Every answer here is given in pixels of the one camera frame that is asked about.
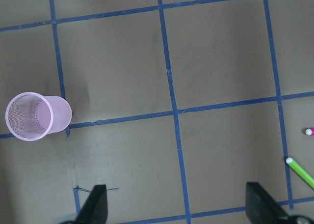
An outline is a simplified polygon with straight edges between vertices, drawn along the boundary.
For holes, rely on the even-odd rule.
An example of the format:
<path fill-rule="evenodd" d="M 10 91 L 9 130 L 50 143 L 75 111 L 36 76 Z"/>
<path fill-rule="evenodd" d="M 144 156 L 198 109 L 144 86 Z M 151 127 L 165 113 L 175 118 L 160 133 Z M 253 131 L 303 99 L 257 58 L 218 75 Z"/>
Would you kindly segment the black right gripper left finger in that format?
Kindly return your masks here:
<path fill-rule="evenodd" d="M 106 185 L 95 185 L 75 219 L 76 224 L 105 224 L 108 218 Z"/>

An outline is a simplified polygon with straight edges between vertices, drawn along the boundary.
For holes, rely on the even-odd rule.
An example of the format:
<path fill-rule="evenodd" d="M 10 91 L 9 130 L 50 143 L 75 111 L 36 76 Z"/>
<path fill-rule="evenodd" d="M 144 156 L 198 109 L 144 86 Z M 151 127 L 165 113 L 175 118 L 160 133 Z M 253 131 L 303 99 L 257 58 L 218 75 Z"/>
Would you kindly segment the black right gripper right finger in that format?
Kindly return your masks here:
<path fill-rule="evenodd" d="M 288 224 L 286 211 L 258 183 L 247 182 L 245 212 L 252 224 Z"/>

